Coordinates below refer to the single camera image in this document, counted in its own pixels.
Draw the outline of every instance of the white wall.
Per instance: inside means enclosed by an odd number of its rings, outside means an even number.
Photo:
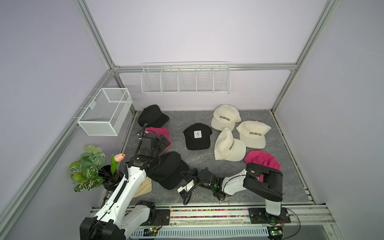
[[[232,71],[229,94],[145,95],[141,91],[141,73],[121,73],[136,110],[157,104],[163,111],[213,110],[221,104],[237,109],[271,109],[289,70]]]
[[[92,207],[99,207],[104,188],[100,186],[92,191],[75,192],[73,188],[76,184],[70,178],[69,165],[79,159],[89,144],[101,147],[107,161],[111,159],[111,154],[119,152],[129,119],[130,113],[117,137],[90,137],[78,127],[7,240],[78,240],[80,224],[88,217]]]
[[[1,1],[0,213],[105,71],[72,1]]]
[[[344,238],[381,239],[384,1],[343,0],[277,111]]]
[[[117,65],[296,62],[326,0],[89,0]]]

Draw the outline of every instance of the pink baseball cap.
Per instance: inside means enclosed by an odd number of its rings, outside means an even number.
[[[281,168],[281,165],[277,162],[275,157],[273,157],[271,154],[267,152],[260,151],[260,150],[250,151],[248,155],[245,156],[244,160],[246,163],[253,162],[253,163],[260,164],[266,167],[271,167],[277,170],[280,170]],[[259,177],[259,181],[262,182],[263,178],[264,176],[261,175]]]
[[[170,142],[170,138],[168,136],[169,130],[166,129],[165,127],[148,127],[145,129],[145,131],[154,132],[159,136],[163,134],[168,139],[168,141]]]

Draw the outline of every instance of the black baseball cap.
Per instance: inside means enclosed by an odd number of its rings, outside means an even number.
[[[140,126],[147,123],[147,127],[162,127],[168,120],[169,117],[160,111],[158,105],[150,105],[144,108],[137,122]]]
[[[160,156],[160,164],[147,173],[153,181],[162,185],[163,188],[172,190],[183,179],[180,172],[188,171],[188,165],[181,160],[177,152],[169,152]]]
[[[184,130],[185,144],[189,150],[203,150],[211,146],[212,129],[202,123],[195,123]]]

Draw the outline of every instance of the pink tulip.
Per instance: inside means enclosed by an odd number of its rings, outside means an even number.
[[[120,153],[118,155],[115,156],[115,161],[116,162],[120,162],[121,160],[123,160],[125,158],[125,154],[124,153]]]

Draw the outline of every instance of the wire basket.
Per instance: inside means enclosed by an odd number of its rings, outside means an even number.
[[[126,88],[101,88],[77,123],[89,136],[117,136],[131,107]]]
[[[143,67],[141,88],[146,95],[231,92],[229,64]]]

